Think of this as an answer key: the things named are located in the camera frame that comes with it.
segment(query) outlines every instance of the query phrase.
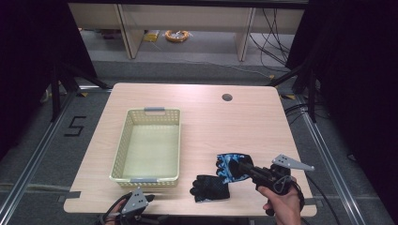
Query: wooden table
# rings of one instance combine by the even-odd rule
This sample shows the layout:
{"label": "wooden table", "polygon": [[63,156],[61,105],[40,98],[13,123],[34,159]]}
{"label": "wooden table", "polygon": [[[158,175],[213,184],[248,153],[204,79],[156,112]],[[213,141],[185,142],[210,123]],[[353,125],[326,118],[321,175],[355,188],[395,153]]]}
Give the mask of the wooden table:
{"label": "wooden table", "polygon": [[[232,100],[222,99],[224,94]],[[110,95],[84,160],[70,191],[80,198],[67,199],[70,213],[104,213],[130,190],[109,179],[117,144],[128,109],[142,107],[181,110],[180,175],[175,188],[156,192],[145,210],[150,215],[264,216],[267,199],[254,188],[252,179],[229,184],[231,198],[195,203],[190,194],[197,174],[216,175],[216,156],[243,153],[253,163],[268,167],[283,153],[299,160],[278,93],[273,87],[118,83]],[[303,171],[293,170],[305,198],[313,195]],[[315,205],[305,206],[305,217],[316,214]]]}

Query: wire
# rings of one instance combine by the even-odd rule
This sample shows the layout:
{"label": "wire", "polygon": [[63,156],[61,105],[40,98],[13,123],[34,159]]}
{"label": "wire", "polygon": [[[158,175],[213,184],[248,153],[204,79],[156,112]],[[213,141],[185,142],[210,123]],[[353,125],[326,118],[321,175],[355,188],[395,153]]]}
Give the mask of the wire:
{"label": "wire", "polygon": [[273,70],[273,71],[278,71],[278,72],[289,72],[286,70],[279,70],[279,69],[275,69],[275,68],[271,68],[271,67],[267,67],[264,62],[263,62],[263,53],[266,53],[268,56],[270,56],[271,58],[275,59],[276,61],[278,61],[280,64],[283,65],[283,61],[280,62],[280,58],[278,58],[277,56],[275,56],[274,54],[272,54],[271,52],[268,52],[267,50],[265,50],[263,47],[261,47],[253,38],[252,35],[250,35],[250,38],[252,39],[252,41],[254,42],[254,44],[257,46],[257,48],[261,51],[260,52],[260,61],[261,64],[263,65],[264,68],[267,68],[269,70]]}
{"label": "wire", "polygon": [[[315,105],[323,105],[323,104],[324,104],[323,102],[316,102],[315,103]],[[303,103],[303,104],[294,105],[292,107],[289,107],[289,108],[285,109],[284,113],[288,114],[288,113],[290,113],[290,112],[292,112],[292,111],[294,111],[296,109],[299,109],[301,107],[308,107],[308,105],[309,105],[309,103]]]}
{"label": "wire", "polygon": [[305,224],[310,225],[310,223],[305,219],[305,218],[301,218],[301,221],[303,221]]}
{"label": "wire", "polygon": [[[155,46],[155,48],[157,48],[159,51],[163,52],[163,49],[161,49],[159,46],[157,46],[154,42],[150,42],[153,46]],[[173,57],[169,57],[167,56],[167,58],[172,59],[172,60],[176,60],[176,61],[184,61],[184,62],[189,62],[189,63],[194,63],[194,64],[210,64],[210,65],[214,65],[214,66],[218,66],[218,67],[224,67],[224,68],[233,68],[242,72],[249,72],[249,73],[256,73],[259,74],[261,76],[267,77],[269,79],[271,79],[267,74],[261,73],[259,71],[255,71],[255,70],[248,70],[248,69],[243,69],[243,68],[238,68],[238,67],[234,67],[234,66],[230,66],[230,65],[220,65],[220,64],[215,64],[215,63],[210,63],[210,62],[206,62],[206,61],[192,61],[192,60],[187,60],[187,59],[180,59],[180,58],[173,58]]]}
{"label": "wire", "polygon": [[278,58],[278,56],[276,56],[275,54],[273,54],[273,53],[271,53],[271,52],[269,52],[269,51],[267,51],[267,50],[265,49],[265,45],[267,44],[267,41],[264,43],[263,46],[261,46],[260,44],[258,44],[258,43],[254,40],[254,38],[253,38],[252,35],[250,35],[250,38],[252,39],[252,41],[254,42],[254,44],[257,46],[257,48],[261,51],[261,53],[267,54],[269,57],[273,58],[273,59],[274,59],[275,61],[277,61],[278,63],[284,65],[284,61],[283,61],[282,59]]}
{"label": "wire", "polygon": [[338,225],[340,225],[340,224],[341,224],[341,223],[340,223],[340,220],[339,220],[339,218],[337,217],[336,212],[334,212],[333,207],[331,207],[331,204],[330,204],[328,198],[326,197],[325,193],[321,190],[321,188],[319,188],[319,186],[315,183],[315,181],[314,181],[306,172],[304,172],[304,173],[305,173],[305,176],[307,177],[307,179],[308,179],[311,183],[313,183],[313,185],[316,187],[316,189],[318,189],[319,193],[321,193],[321,195],[322,195],[322,197],[324,198],[326,204],[328,205],[328,207],[329,207],[331,213],[333,214],[334,219],[336,219],[336,223],[337,223]]}
{"label": "wire", "polygon": [[269,34],[268,34],[268,37],[266,39],[266,43],[268,42],[270,45],[274,46],[273,44],[271,44],[268,41],[268,38],[269,38],[270,34],[272,34],[274,36],[275,40],[277,41],[278,45],[279,45],[279,48],[277,48],[276,46],[274,46],[274,47],[281,51],[281,54],[282,54],[284,62],[285,62],[287,60],[287,57],[286,57],[285,53],[287,53],[287,52],[283,48],[287,49],[288,51],[289,51],[289,49],[287,47],[285,47],[281,43],[281,40],[279,39],[278,24],[277,24],[277,20],[276,20],[276,15],[277,15],[278,9],[274,8],[273,12],[274,12],[274,16],[273,16],[273,22],[272,22],[272,25],[271,25],[271,23],[269,22],[269,19],[267,17],[267,14],[265,12],[265,9],[263,8],[263,14],[264,14],[264,17],[266,18],[266,21],[267,21],[267,24],[268,24],[268,27],[269,27]]}
{"label": "wire", "polygon": [[318,113],[316,113],[315,115],[317,115],[319,118],[330,120],[330,117],[326,117],[326,116],[320,115]]}
{"label": "wire", "polygon": [[289,123],[289,126],[291,126],[293,123],[296,122],[297,119],[299,119],[303,114],[305,114],[306,112],[301,112],[300,115],[298,115],[292,122]]}

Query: hand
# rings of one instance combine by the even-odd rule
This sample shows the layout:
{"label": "hand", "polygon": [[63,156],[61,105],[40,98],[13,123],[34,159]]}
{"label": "hand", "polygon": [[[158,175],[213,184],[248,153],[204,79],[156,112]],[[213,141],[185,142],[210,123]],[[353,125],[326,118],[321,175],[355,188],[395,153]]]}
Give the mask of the hand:
{"label": "hand", "polygon": [[269,188],[262,186],[258,187],[257,190],[269,199],[269,203],[266,203],[263,209],[272,208],[275,211],[275,219],[278,225],[301,224],[299,194],[293,186],[285,195],[278,195]]}
{"label": "hand", "polygon": [[[111,211],[110,214],[114,214],[114,213],[119,212],[120,207],[121,207],[125,202],[126,202],[126,200],[120,201],[117,205],[115,205],[115,207],[112,209],[112,211]],[[115,224],[116,224],[115,221],[116,221],[116,217],[107,217],[107,218],[105,219],[105,225],[115,225]]]}

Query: floor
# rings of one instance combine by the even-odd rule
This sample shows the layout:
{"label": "floor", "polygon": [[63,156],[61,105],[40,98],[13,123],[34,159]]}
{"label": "floor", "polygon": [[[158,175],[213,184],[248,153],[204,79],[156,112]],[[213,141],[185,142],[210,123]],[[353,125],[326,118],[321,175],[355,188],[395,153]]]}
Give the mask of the floor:
{"label": "floor", "polygon": [[[108,73],[108,76],[102,78],[110,83],[128,79],[130,75],[122,72],[121,68],[140,65],[140,63],[166,66],[176,64],[179,67],[207,65],[211,69],[231,69],[231,73],[234,71],[243,74],[242,76],[259,77],[266,83],[272,76],[281,75],[287,70],[280,62],[261,53],[252,40],[249,43],[245,61],[239,62],[234,34],[230,33],[191,32],[189,39],[185,42],[171,43],[165,40],[164,31],[161,31],[156,42],[143,42],[137,57],[132,60],[127,58],[120,38],[104,39],[98,31],[84,30],[81,34],[98,73],[100,75]],[[264,37],[261,34],[253,34],[253,39],[260,46],[265,43]],[[279,36],[280,43],[286,48],[290,48],[293,38],[294,36]],[[283,61],[283,54],[278,49],[279,43],[276,39],[278,38],[271,37],[270,42],[277,48],[268,44],[265,49]],[[113,67],[119,69],[111,70],[106,67],[115,63],[119,64]],[[267,69],[252,70],[264,67]],[[293,98],[290,96],[292,94],[290,87],[294,79],[291,80],[278,87],[285,109],[291,109],[305,102],[305,93]],[[79,82],[81,85],[89,84],[84,81]],[[90,111],[90,108],[86,107],[88,100],[91,105],[99,109],[103,108],[108,96],[109,93],[94,92],[90,93],[89,97],[73,97],[74,100],[69,104],[69,111],[73,111],[74,115],[87,113]],[[318,213],[315,217],[305,218],[303,224],[393,224],[360,167],[355,160],[347,157],[349,149],[344,145],[332,119],[329,118],[327,108],[322,105],[316,107],[316,124],[312,123],[305,111],[305,108],[298,108],[286,115],[301,160],[309,161],[316,167],[315,172],[310,174],[314,180],[314,183],[310,185]],[[4,202],[15,197],[10,196],[9,193],[12,193],[14,184],[20,182],[21,174],[33,174],[26,189],[21,189],[24,195],[21,198],[15,198],[17,205],[9,209],[10,216],[0,221],[1,224],[48,222],[92,224],[91,222],[97,218],[97,215],[66,214],[62,211],[62,205],[74,174],[78,170],[78,166],[70,167],[70,165],[80,164],[84,156],[84,147],[88,145],[90,135],[95,130],[96,121],[100,118],[100,111],[94,112],[92,121],[87,121],[84,125],[85,131],[82,137],[74,139],[73,143],[70,140],[65,141],[64,137],[65,132],[70,132],[68,131],[72,117],[70,112],[66,112],[65,119],[60,121],[59,125],[51,125],[48,121],[49,117],[51,117],[51,104],[47,101],[36,112],[35,119],[29,125],[30,128],[23,135],[23,141],[0,163],[0,201]],[[49,134],[50,126],[59,126],[58,131],[55,134]],[[41,137],[45,136],[51,137],[49,143],[41,141]],[[51,147],[43,153],[43,156],[38,155],[39,148],[46,144]],[[26,169],[26,165],[32,160],[37,160],[39,166]],[[238,224],[274,224],[274,221],[268,217],[255,217],[239,221]]]}

